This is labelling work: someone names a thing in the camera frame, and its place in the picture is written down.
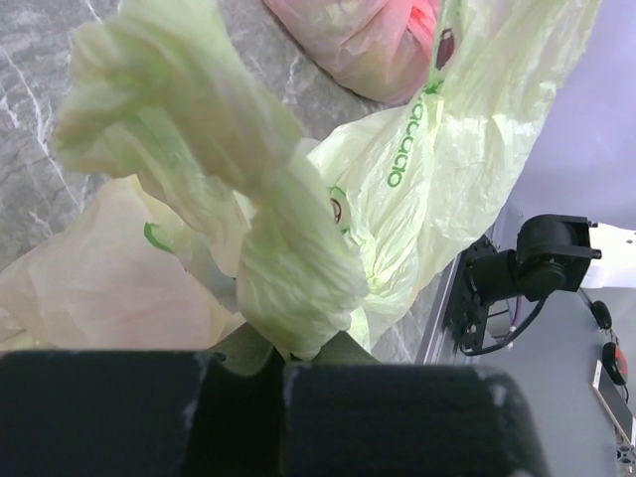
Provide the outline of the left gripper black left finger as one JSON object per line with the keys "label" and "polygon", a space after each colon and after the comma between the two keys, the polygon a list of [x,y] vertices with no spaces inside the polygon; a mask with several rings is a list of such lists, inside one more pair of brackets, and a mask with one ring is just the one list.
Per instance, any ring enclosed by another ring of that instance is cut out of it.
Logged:
{"label": "left gripper black left finger", "polygon": [[5,476],[267,476],[278,356],[241,326],[205,351],[1,356]]}

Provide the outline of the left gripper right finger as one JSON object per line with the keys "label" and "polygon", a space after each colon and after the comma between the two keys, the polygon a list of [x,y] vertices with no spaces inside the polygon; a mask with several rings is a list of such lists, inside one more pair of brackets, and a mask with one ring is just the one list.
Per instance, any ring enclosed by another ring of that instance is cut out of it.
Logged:
{"label": "left gripper right finger", "polygon": [[531,407],[481,365],[340,356],[282,371],[285,476],[546,476]]}

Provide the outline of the green avocado print plastic bag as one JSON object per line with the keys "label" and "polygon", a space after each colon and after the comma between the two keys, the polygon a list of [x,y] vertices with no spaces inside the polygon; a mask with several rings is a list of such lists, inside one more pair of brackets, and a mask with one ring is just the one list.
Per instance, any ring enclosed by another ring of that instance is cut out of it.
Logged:
{"label": "green avocado print plastic bag", "polygon": [[307,137],[210,1],[73,34],[61,163],[106,183],[1,274],[3,350],[364,349],[487,231],[582,56],[596,1],[445,1],[407,104]]}

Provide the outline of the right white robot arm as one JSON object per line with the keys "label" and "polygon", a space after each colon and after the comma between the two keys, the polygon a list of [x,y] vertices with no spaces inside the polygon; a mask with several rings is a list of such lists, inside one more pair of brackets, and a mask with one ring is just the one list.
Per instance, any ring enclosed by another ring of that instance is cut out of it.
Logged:
{"label": "right white robot arm", "polygon": [[467,284],[484,304],[555,291],[633,288],[635,233],[584,217],[540,215],[521,226],[516,247],[472,259]]}

